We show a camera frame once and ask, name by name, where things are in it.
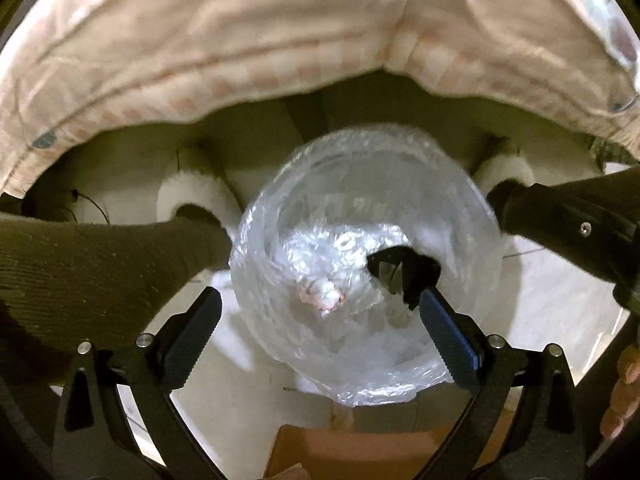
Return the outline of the person's right hand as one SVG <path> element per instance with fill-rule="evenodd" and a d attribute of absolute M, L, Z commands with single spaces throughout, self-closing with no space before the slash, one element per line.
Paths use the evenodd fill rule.
<path fill-rule="evenodd" d="M 600 425 L 600 433 L 606 440 L 615 440 L 639 408 L 640 353 L 635 344 L 627 347 L 620 355 L 617 373 L 610 405 Z"/>

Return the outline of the person's left hand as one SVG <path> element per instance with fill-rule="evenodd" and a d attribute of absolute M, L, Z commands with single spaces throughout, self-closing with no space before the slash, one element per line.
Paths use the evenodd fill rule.
<path fill-rule="evenodd" d="M 301 464 L 296 464 L 276 474 L 271 480 L 311 480 L 311 476 Z"/>

